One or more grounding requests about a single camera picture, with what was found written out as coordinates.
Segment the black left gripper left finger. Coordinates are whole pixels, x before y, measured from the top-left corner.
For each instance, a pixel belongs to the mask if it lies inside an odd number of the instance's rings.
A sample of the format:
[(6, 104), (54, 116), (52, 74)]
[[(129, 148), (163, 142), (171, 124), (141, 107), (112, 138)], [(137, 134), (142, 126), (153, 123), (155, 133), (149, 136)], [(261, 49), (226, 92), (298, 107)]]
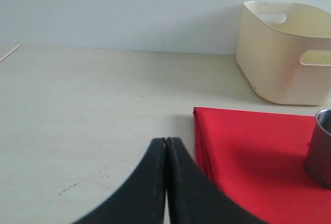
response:
[(152, 139), (141, 161), (120, 188), (75, 223), (163, 223), (165, 159), (165, 139)]

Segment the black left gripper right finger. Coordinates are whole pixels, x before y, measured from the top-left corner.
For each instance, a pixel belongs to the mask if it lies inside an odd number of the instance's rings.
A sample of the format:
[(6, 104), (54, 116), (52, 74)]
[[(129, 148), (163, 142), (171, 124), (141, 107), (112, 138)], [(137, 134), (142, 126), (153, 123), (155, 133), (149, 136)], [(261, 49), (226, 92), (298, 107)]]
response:
[(261, 223), (207, 178), (180, 138), (167, 138), (166, 144), (170, 223)]

